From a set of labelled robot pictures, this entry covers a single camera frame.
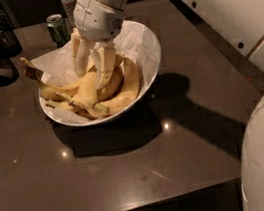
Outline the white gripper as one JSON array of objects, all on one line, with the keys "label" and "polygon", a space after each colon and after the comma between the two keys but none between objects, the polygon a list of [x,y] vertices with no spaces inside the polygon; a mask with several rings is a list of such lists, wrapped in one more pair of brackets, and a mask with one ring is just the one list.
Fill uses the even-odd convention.
[{"label": "white gripper", "polygon": [[91,55],[97,71],[96,88],[102,89],[109,83],[114,71],[116,49],[113,42],[93,46],[95,42],[114,39],[120,34],[125,13],[97,0],[77,0],[73,16],[77,27],[71,34],[74,71],[82,77]]}]

